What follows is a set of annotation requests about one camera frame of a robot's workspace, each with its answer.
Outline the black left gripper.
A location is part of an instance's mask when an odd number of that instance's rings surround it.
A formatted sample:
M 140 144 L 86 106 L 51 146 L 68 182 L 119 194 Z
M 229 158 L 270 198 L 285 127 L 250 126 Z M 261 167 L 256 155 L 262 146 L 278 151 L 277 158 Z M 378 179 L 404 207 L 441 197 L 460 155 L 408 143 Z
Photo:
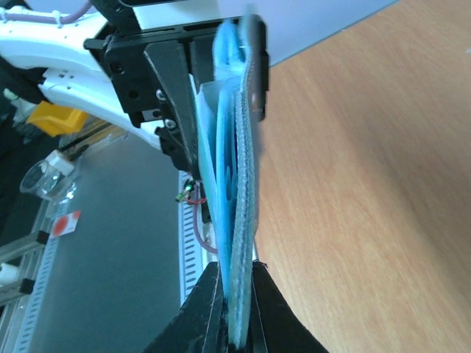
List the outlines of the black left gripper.
M 142 129 L 161 121 L 150 134 L 179 171 L 199 172 L 196 108 L 193 85 L 211 82 L 212 44 L 224 20 L 126 31 L 112 24 L 105 36 L 87 39 L 84 47 L 98 60 L 118 96 L 124 119 Z M 266 117 L 269 53 L 266 24 L 249 16 L 249 108 L 257 121 Z

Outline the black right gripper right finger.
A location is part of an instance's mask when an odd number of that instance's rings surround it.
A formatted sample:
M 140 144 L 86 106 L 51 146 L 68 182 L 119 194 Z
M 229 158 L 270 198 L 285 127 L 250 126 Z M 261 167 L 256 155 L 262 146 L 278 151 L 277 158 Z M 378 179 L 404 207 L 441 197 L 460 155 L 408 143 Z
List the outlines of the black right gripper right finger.
M 265 263 L 252 263 L 249 323 L 251 352 L 326 353 L 327 349 L 293 313 Z

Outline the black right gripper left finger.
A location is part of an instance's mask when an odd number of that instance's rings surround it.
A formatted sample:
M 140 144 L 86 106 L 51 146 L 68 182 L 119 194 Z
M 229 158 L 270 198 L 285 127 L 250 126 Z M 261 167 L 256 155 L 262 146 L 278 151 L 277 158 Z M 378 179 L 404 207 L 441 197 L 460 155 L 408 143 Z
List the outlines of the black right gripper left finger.
M 144 349 L 145 352 L 223 352 L 224 296 L 219 264 L 211 262 L 177 316 Z

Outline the teal card holder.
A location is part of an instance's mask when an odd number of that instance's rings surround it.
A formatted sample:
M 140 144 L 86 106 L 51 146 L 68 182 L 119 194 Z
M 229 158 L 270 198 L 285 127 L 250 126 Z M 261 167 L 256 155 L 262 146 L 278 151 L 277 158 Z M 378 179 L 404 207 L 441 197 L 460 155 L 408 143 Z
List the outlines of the teal card holder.
M 193 85 L 199 172 L 207 195 L 227 307 L 227 342 L 243 349 L 249 332 L 252 249 L 258 228 L 260 138 L 248 99 L 249 16 L 218 25 L 211 82 Z

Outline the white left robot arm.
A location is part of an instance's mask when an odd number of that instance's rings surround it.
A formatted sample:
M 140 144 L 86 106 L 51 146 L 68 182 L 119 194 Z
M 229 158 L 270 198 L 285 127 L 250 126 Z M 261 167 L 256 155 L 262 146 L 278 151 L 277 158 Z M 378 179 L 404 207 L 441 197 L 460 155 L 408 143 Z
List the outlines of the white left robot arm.
M 95 115 L 201 176 L 258 169 L 266 25 L 220 1 L 1 3 L 1 76 L 27 101 Z

